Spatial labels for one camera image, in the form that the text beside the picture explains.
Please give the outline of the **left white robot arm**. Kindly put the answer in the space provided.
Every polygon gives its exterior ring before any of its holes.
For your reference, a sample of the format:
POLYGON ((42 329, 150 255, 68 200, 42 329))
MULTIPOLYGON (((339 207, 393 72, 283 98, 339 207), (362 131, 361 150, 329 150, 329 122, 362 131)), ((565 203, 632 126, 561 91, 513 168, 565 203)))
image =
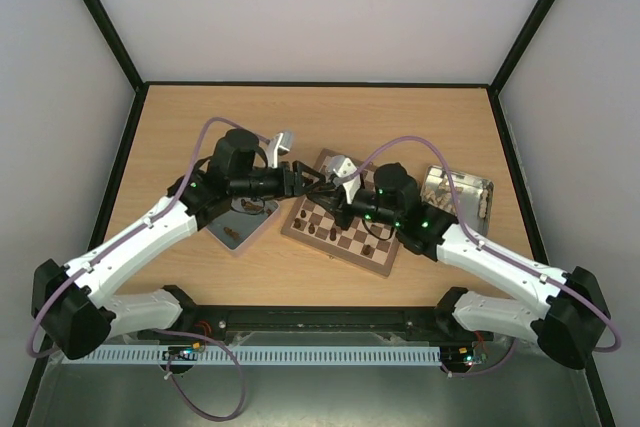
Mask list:
POLYGON ((117 290, 160 253, 229 212, 235 199, 297 198, 326 180, 302 162, 278 159, 290 148, 290 133, 265 147, 261 141, 248 130, 229 130, 211 156, 193 155, 185 175, 119 234, 63 265, 49 259, 38 266, 31 300, 36 327, 75 360, 114 335, 174 325, 183 308, 171 292, 117 297, 117 290))

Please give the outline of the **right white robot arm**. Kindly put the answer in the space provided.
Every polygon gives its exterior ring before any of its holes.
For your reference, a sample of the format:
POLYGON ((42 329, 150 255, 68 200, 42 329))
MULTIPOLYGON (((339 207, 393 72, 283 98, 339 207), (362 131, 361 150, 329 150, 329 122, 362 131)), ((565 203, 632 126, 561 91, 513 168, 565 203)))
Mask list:
POLYGON ((411 253, 460 268, 506 293, 498 299, 451 289, 436 314, 443 336, 492 331, 535 343, 565 367, 586 366, 610 318, 593 273, 540 264, 488 240, 457 216, 422 201, 417 182, 398 163, 377 168, 371 190, 347 157, 334 157, 327 170, 340 194, 337 219, 389 225, 411 253))

